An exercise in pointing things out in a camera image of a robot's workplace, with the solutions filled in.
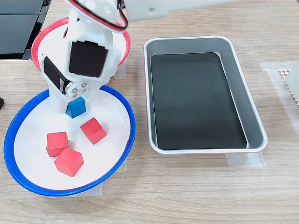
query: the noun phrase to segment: wooden block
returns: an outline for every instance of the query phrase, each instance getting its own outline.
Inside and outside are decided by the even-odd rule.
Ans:
[[[81,129],[93,144],[96,144],[107,135],[96,118],[91,118],[88,122],[81,126]]]
[[[70,118],[75,118],[85,112],[86,112],[85,100],[83,97],[79,97],[78,99],[69,102],[65,113]]]
[[[69,146],[66,132],[49,133],[47,139],[47,152],[49,157],[59,156]]]
[[[74,177],[84,161],[80,152],[65,148],[54,163],[59,172]]]

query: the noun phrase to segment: tray rim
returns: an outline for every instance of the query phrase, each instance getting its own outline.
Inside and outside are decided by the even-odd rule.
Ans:
[[[189,39],[211,39],[211,38],[219,38],[219,39],[223,39],[224,41],[226,41],[229,45],[230,48],[232,50],[232,53],[234,55],[234,59],[235,62],[237,64],[237,68],[240,72],[241,75],[241,79],[244,83],[244,87],[245,87],[245,91],[248,95],[250,104],[252,105],[252,109],[253,112],[255,114],[255,117],[257,119],[258,125],[260,127],[262,136],[263,136],[263,141],[261,143],[261,145],[259,147],[256,148],[219,148],[219,149],[176,149],[176,150],[164,150],[164,149],[160,149],[159,147],[157,147],[153,141],[153,136],[152,136],[152,128],[151,128],[151,121],[152,121],[152,117],[151,117],[151,105],[150,105],[150,84],[149,84],[149,73],[148,73],[148,67],[150,66],[148,64],[148,56],[147,56],[147,46],[154,42],[154,41],[159,41],[159,40],[189,40]],[[220,36],[220,35],[210,35],[210,36],[197,36],[197,37],[162,37],[162,38],[154,38],[154,39],[150,39],[148,40],[145,45],[144,45],[144,62],[145,62],[145,87],[146,87],[146,107],[147,107],[147,120],[148,120],[148,131],[149,131],[149,135],[148,135],[148,139],[149,139],[149,145],[158,153],[160,154],[168,154],[168,155],[173,155],[173,154],[226,154],[226,153],[258,153],[261,152],[262,150],[264,150],[268,144],[268,136],[266,134],[265,128],[263,126],[263,123],[258,115],[256,106],[254,104],[252,95],[249,91],[249,87],[246,83],[244,74],[242,72],[239,60],[237,58],[234,46],[232,44],[232,42],[224,37],[224,36]]]

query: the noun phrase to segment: wood grain surface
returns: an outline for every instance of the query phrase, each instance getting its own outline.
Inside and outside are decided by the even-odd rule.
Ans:
[[[68,15],[52,2],[44,27]],[[299,139],[260,62],[299,60],[296,0],[242,1],[130,24],[127,78],[111,79],[135,112],[128,171],[104,182],[99,197],[50,198],[21,187],[3,158],[14,115],[47,84],[31,60],[0,61],[0,223],[298,224]],[[223,35],[236,50],[269,136],[262,168],[232,168],[218,155],[162,156],[148,144],[143,46],[155,37]]]

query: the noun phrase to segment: cable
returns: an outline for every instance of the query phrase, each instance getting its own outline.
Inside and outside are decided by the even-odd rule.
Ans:
[[[101,23],[102,25],[112,29],[112,30],[115,30],[115,31],[118,31],[118,32],[124,32],[127,27],[128,27],[128,20],[125,16],[125,14],[123,13],[122,11],[122,2],[119,0],[117,1],[117,8],[120,12],[120,15],[121,15],[121,19],[123,20],[123,22],[125,23],[125,25],[122,27],[122,26],[118,26],[116,24],[113,24],[107,20],[105,20],[104,18],[100,17],[99,15],[95,14],[93,11],[89,10],[88,8],[86,8],[84,5],[82,5],[80,2],[78,2],[77,0],[68,0],[69,3],[71,3],[75,8],[77,8],[78,10],[80,10],[81,12],[83,12],[84,14],[86,14],[87,16],[93,18],[94,20],[96,20],[97,22]]]

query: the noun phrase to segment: blue bowl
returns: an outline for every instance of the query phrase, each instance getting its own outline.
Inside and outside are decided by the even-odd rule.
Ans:
[[[131,130],[130,130],[130,137],[127,142],[125,151],[121,155],[120,159],[117,161],[117,163],[102,177],[99,179],[85,185],[79,188],[74,189],[68,189],[68,190],[52,190],[47,188],[42,188],[31,181],[29,181],[19,170],[15,158],[14,158],[14,140],[16,137],[16,134],[24,121],[24,119],[27,117],[27,115],[43,100],[45,100],[47,97],[49,97],[49,90],[45,90],[44,92],[41,92],[34,98],[32,98],[28,103],[26,103],[20,111],[17,113],[17,115],[14,117],[13,121],[11,122],[4,141],[4,159],[6,166],[11,174],[11,176],[24,188],[27,190],[30,190],[34,193],[45,195],[45,196],[68,196],[68,195],[74,195],[77,193],[81,193],[83,191],[86,191],[90,188],[93,188],[97,186],[99,183],[102,183],[104,180],[106,180],[109,176],[111,176],[118,167],[124,162],[127,155],[129,154],[132,145],[135,140],[135,132],[136,132],[136,123],[135,123],[135,117],[133,110],[129,104],[129,102],[115,89],[109,87],[109,86],[102,86],[100,90],[106,91],[110,93],[111,95],[118,98],[125,108],[128,111],[129,117],[130,117],[130,123],[131,123]]]

